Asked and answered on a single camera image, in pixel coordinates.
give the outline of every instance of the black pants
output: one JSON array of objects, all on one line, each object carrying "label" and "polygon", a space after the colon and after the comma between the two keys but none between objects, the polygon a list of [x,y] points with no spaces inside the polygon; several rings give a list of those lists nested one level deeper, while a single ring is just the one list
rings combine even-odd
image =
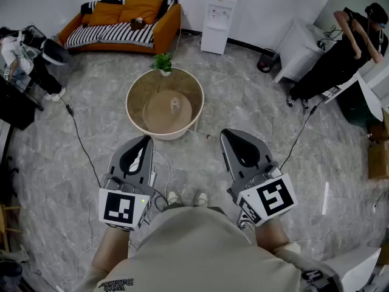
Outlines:
[{"label": "black pants", "polygon": [[[175,202],[175,203],[169,204],[168,206],[165,206],[162,211],[165,212],[166,210],[177,209],[178,207],[185,207],[185,206],[183,204]],[[217,212],[225,215],[224,211],[222,209],[220,209],[219,207],[208,207],[208,209],[217,211]]]},{"label": "black pants", "polygon": [[59,93],[62,90],[62,86],[56,78],[47,71],[46,64],[41,55],[34,58],[34,69],[32,69],[29,76],[37,85],[49,94]]},{"label": "black pants", "polygon": [[309,100],[328,89],[347,82],[358,70],[353,48],[344,41],[322,55],[315,66],[290,91],[292,100]]}]

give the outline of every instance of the marble floor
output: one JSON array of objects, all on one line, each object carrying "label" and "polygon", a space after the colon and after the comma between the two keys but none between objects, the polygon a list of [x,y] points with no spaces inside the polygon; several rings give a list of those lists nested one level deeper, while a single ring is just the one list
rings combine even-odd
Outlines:
[{"label": "marble floor", "polygon": [[[223,56],[203,53],[200,38],[185,38],[173,65],[190,71],[201,82],[204,111],[197,132],[175,141],[155,139],[154,145],[170,165],[169,187],[179,190],[185,203],[190,202],[195,189],[206,188],[212,206],[221,207],[236,220],[238,208],[225,192],[232,179],[225,170],[219,132],[229,127],[252,133],[265,141],[282,163],[308,112],[300,104],[293,108],[286,105],[291,83],[272,81],[280,65],[270,74],[262,74],[256,68],[259,53],[230,44]],[[67,87],[63,98],[74,110],[80,137],[100,178],[106,173],[111,153],[140,135],[127,117],[125,97],[152,60],[143,54],[88,52],[73,55],[66,67],[50,67]],[[40,89],[34,94],[42,100]],[[63,280],[76,278],[76,257],[88,247],[88,202],[97,196],[98,185],[64,105],[42,103],[45,109],[36,112],[35,122],[25,131],[14,131],[9,154],[20,168],[15,176],[22,206],[19,241],[31,256],[31,269],[40,269],[53,286],[61,286]],[[299,241],[308,256],[324,260],[359,245],[379,246],[384,237],[387,199],[381,199],[375,213],[372,206],[389,181],[368,180],[366,133],[346,121],[335,101],[322,103],[283,168],[292,179],[298,207],[281,220],[289,238]],[[158,156],[155,166],[156,189],[163,192],[167,166]],[[325,182],[329,182],[330,193],[323,216]],[[89,205],[92,248],[78,259],[80,276],[63,284],[66,291],[82,278],[105,231],[98,221],[95,200]],[[157,210],[152,208],[151,219],[155,215]],[[147,228],[143,225],[140,232],[131,234],[135,245]],[[245,232],[252,238],[250,229]],[[26,277],[37,291],[50,291],[28,269]]]}]

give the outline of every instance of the orange cushion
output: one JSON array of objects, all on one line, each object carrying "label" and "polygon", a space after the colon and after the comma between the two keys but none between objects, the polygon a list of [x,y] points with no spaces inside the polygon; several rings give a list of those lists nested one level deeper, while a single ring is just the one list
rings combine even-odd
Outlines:
[{"label": "orange cushion", "polygon": [[146,24],[155,22],[162,0],[126,0],[119,22],[128,23],[141,17]]},{"label": "orange cushion", "polygon": [[83,16],[83,19],[81,20],[81,23],[82,24],[89,24],[91,17],[92,17],[92,14],[85,14]]},{"label": "orange cushion", "polygon": [[118,24],[123,8],[124,5],[121,4],[96,3],[89,26]]}]

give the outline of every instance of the white water dispenser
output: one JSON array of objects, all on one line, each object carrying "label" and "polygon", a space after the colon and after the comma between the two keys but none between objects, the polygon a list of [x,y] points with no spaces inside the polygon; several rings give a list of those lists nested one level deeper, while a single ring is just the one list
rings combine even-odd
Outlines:
[{"label": "white water dispenser", "polygon": [[236,0],[207,0],[201,51],[223,54]]}]

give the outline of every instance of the trash can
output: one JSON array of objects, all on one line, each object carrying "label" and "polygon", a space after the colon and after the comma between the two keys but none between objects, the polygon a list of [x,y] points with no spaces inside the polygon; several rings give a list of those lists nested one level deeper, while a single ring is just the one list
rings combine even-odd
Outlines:
[{"label": "trash can", "polygon": [[260,60],[258,61],[258,64],[256,66],[261,72],[267,74],[269,71],[272,70],[275,62],[278,60],[278,57],[278,54],[273,50],[265,49],[263,50]]}]

